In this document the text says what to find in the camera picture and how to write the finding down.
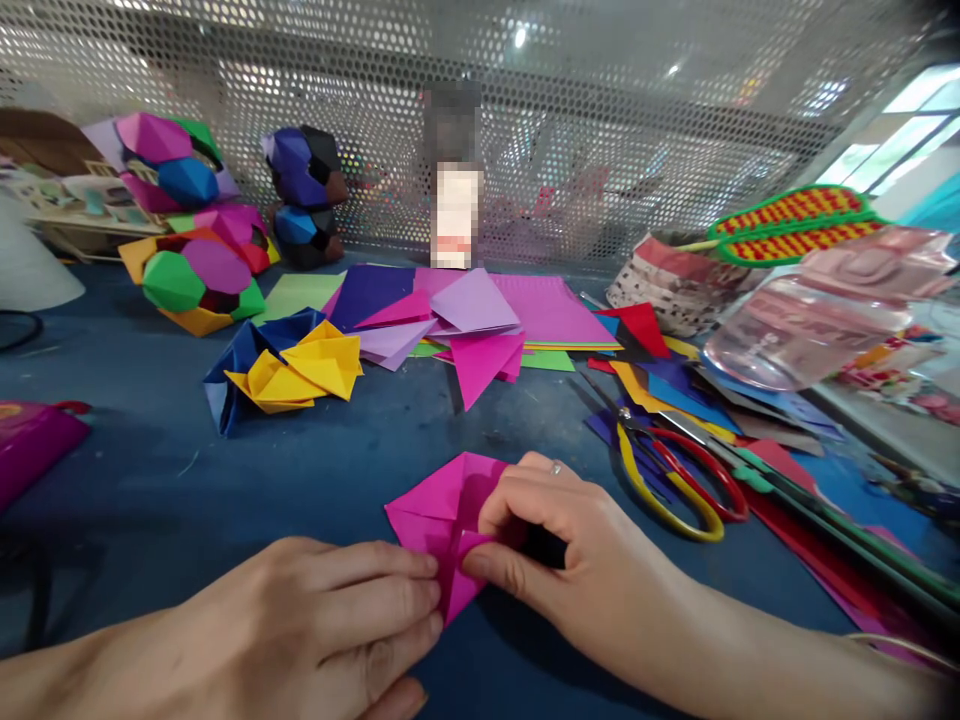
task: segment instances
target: table surface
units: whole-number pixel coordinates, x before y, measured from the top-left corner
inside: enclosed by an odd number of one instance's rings
[[[524,370],[516,385],[493,383],[463,414],[444,363],[413,358],[395,374],[366,367],[349,404],[331,399],[255,418],[223,440],[201,379],[232,330],[191,337],[156,312],[123,268],[74,271],[87,293],[43,313],[43,336],[0,366],[0,398],[95,408],[83,445],[0,518],[0,532],[37,537],[52,554],[51,642],[182,602],[287,535],[395,541],[383,505],[465,450],[509,462],[530,449],[561,458],[604,486],[701,582],[803,627],[855,629],[756,519],[703,545],[642,509],[625,489],[619,457],[584,426],[598,408],[577,392],[582,382],[572,373]],[[261,278],[264,293],[281,272]],[[600,281],[568,282],[602,296]],[[598,382],[615,391],[612,377]],[[8,653],[23,631],[27,597],[0,595],[0,649]],[[450,625],[415,673],[430,693],[426,719],[678,716],[494,588]]]

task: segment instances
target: yellow origami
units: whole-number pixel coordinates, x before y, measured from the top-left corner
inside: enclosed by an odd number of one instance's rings
[[[360,338],[344,337],[326,321],[280,355],[283,360],[264,350],[249,372],[224,370],[269,415],[313,407],[316,398],[326,395],[350,400],[357,377],[363,375]]]

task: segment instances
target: black cable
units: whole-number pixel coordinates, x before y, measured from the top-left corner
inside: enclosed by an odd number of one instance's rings
[[[3,324],[3,316],[14,316],[14,317],[24,317],[31,321],[29,329],[25,331],[25,334],[22,337],[14,337],[14,339],[5,345],[0,345],[0,352],[5,350],[13,350],[18,348],[21,345],[24,345],[31,340],[39,337],[40,333],[43,332],[43,320],[40,319],[39,315],[34,315],[33,313],[22,312],[20,310],[0,310],[0,327]]]

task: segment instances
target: scissor blade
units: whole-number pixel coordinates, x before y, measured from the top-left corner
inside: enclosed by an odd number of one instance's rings
[[[609,395],[600,389],[600,386],[593,381],[593,378],[587,375],[583,370],[579,370],[579,373],[583,376],[583,379],[589,383],[590,387],[593,388],[593,391],[600,396],[600,399],[603,400],[604,404],[607,406],[607,410],[612,412],[614,417],[619,418],[620,406],[617,405]]]

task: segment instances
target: yellow scissors handle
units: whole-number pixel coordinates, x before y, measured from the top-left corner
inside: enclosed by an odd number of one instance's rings
[[[620,454],[623,456],[623,465],[627,469],[627,475],[630,476],[630,481],[637,489],[637,492],[640,493],[643,501],[653,508],[653,511],[659,515],[667,525],[692,540],[699,540],[700,542],[720,542],[723,540],[723,522],[720,520],[720,516],[707,504],[706,500],[697,494],[696,490],[687,484],[686,480],[675,472],[667,473],[667,478],[677,486],[680,492],[683,493],[683,496],[687,498],[697,509],[697,512],[703,516],[703,519],[706,520],[707,523],[707,529],[701,530],[700,528],[688,525],[667,510],[643,481],[643,476],[637,467],[637,460],[633,457],[633,445],[630,443],[630,438],[627,437],[627,431],[624,430],[623,425],[620,423],[617,423],[617,437],[620,438]]]

